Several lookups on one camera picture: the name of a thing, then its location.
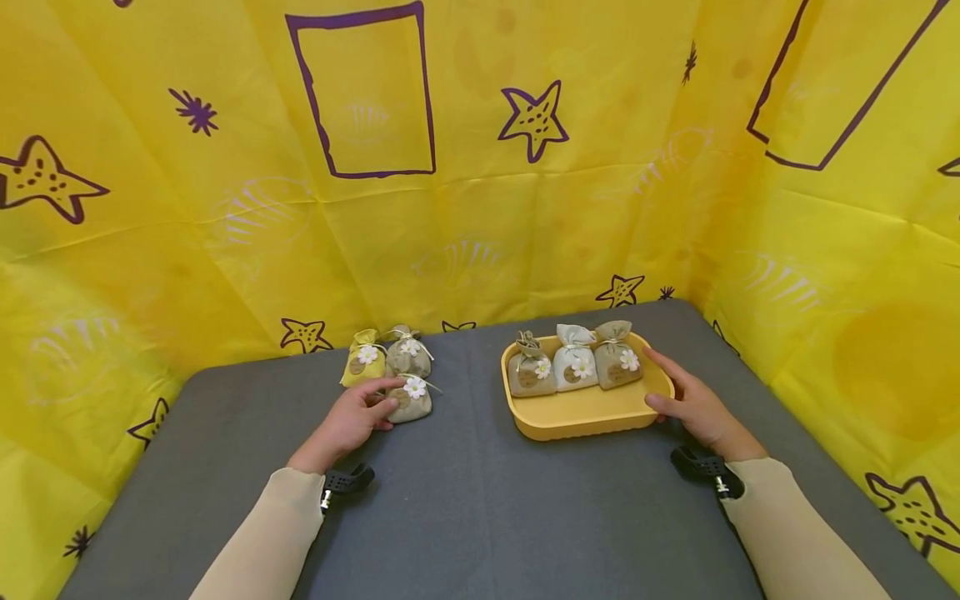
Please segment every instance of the burlap sachet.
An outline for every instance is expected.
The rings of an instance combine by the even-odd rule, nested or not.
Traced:
[[[553,375],[557,391],[579,390],[597,384],[596,364],[590,344],[596,342],[593,332],[579,325],[557,325],[562,347],[553,357]]]
[[[399,324],[384,335],[384,339],[396,339],[387,348],[387,376],[401,373],[426,377],[430,374],[430,361],[433,356],[426,346],[418,340],[420,332],[411,331],[405,324]]]
[[[550,359],[530,331],[519,331],[516,346],[520,352],[507,363],[507,380],[514,397],[547,396],[557,392]]]
[[[600,345],[593,352],[593,356],[596,358],[597,378],[604,390],[643,377],[640,358],[626,342],[632,326],[629,321],[609,321],[596,329]]]
[[[376,343],[376,336],[376,329],[364,329],[353,336],[340,385],[349,388],[383,376],[386,350]]]
[[[427,383],[422,378],[404,373],[400,375],[407,382],[402,388],[393,388],[387,397],[396,398],[399,405],[387,420],[391,423],[404,423],[426,417],[433,410],[433,401]]]

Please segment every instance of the white flower decoration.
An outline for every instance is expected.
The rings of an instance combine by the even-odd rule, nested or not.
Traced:
[[[640,359],[633,350],[627,348],[620,352],[620,366],[624,371],[636,371],[640,368]]]
[[[550,359],[541,358],[537,361],[537,366],[534,368],[534,371],[537,373],[537,379],[546,379],[550,374]]]
[[[420,351],[420,342],[417,340],[407,340],[403,344],[400,344],[400,351],[404,354],[417,356],[417,352]]]
[[[573,374],[581,379],[593,375],[593,366],[591,366],[583,358],[574,358],[573,362],[570,363],[570,367],[573,369]]]
[[[357,352],[357,360],[361,365],[372,365],[376,360],[376,354],[376,348],[373,346],[361,346],[360,351]]]
[[[407,383],[403,386],[403,391],[411,398],[419,398],[426,394],[426,381],[419,377],[407,377]]]

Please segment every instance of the purple rectangle print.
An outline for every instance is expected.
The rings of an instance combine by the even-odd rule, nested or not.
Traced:
[[[921,36],[926,32],[927,28],[937,18],[937,15],[940,14],[940,11],[944,6],[947,5],[949,0],[934,0],[933,7],[931,8],[929,14],[926,15],[924,20],[919,24],[917,29],[913,31],[910,37],[906,40],[905,45],[894,57],[891,65],[885,70],[882,77],[879,81],[876,82],[874,87],[871,89],[870,94],[863,101],[863,104],[858,108],[856,113],[852,116],[851,120],[846,123],[842,131],[837,134],[836,139],[832,142],[829,148],[826,150],[826,153],[820,157],[819,160],[794,160],[787,158],[786,156],[781,156],[771,152],[770,150],[766,151],[766,155],[773,159],[775,162],[787,166],[793,167],[796,169],[805,169],[808,171],[823,171],[827,168],[827,165],[833,160],[833,157],[840,151],[843,145],[847,140],[853,135],[853,132],[856,131],[857,127],[860,126],[860,123],[867,116],[867,113],[870,112],[870,109],[873,107],[876,99],[879,97],[880,92],[883,91],[884,87],[890,80],[893,78],[894,74],[900,68],[900,65],[910,54],[910,51],[913,50],[914,46],[917,44],[917,41]],[[764,106],[767,103],[767,100],[770,99],[771,90],[774,85],[777,84],[777,75],[780,72],[780,68],[783,66],[784,61],[787,58],[787,54],[792,50],[793,42],[797,39],[797,33],[804,24],[805,11],[809,0],[802,0],[800,7],[797,10],[797,14],[793,19],[793,23],[790,26],[790,30],[787,32],[786,39],[783,41],[783,45],[780,48],[780,53],[777,55],[776,60],[774,61],[773,68],[770,71],[770,75],[767,77],[767,81],[763,86],[763,89],[760,92],[759,98],[756,100],[756,105],[754,106],[754,111],[751,114],[750,122],[747,123],[747,131],[762,141],[764,144],[770,143],[770,135],[759,130],[757,127],[757,120],[760,117],[760,112],[763,110]]]
[[[414,17],[417,22],[417,29],[420,35],[420,67],[423,73],[423,97],[425,99],[424,109],[426,111],[426,128],[430,144],[430,168],[429,169],[393,169],[383,171],[364,171],[359,173],[345,173],[337,170],[333,154],[330,148],[330,137],[324,128],[321,120],[320,107],[317,102],[317,96],[314,92],[313,75],[307,66],[306,59],[300,47],[300,31],[310,29],[337,30],[350,27],[362,27],[375,23],[384,23],[398,19]],[[287,28],[290,30],[290,38],[293,41],[294,51],[297,54],[297,61],[300,64],[300,72],[303,76],[303,83],[306,87],[307,98],[310,102],[310,109],[313,112],[314,123],[317,125],[317,133],[320,135],[320,142],[324,147],[326,164],[330,169],[330,175],[347,180],[361,180],[368,178],[385,178],[391,175],[432,175],[437,172],[437,153],[433,133],[433,109],[430,105],[430,86],[427,82],[426,71],[426,44],[423,35],[423,4],[419,0],[411,4],[389,7],[386,9],[377,9],[373,11],[350,12],[347,14],[335,14],[331,16],[298,16],[287,14]]]

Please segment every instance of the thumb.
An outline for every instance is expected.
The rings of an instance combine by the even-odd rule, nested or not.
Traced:
[[[394,397],[385,397],[369,409],[371,416],[376,420],[383,420],[389,417],[399,406],[399,400]]]
[[[680,420],[684,418],[686,415],[686,409],[688,408],[681,401],[664,396],[662,394],[648,394],[644,400],[646,401],[647,406],[654,409],[661,415],[666,415],[667,417],[676,417]]]

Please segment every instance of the yellow sachet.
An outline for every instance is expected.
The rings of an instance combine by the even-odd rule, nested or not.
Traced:
[[[353,336],[344,376],[340,378],[341,385],[349,388],[383,376],[384,351],[375,343],[376,337],[376,329],[364,329]]]

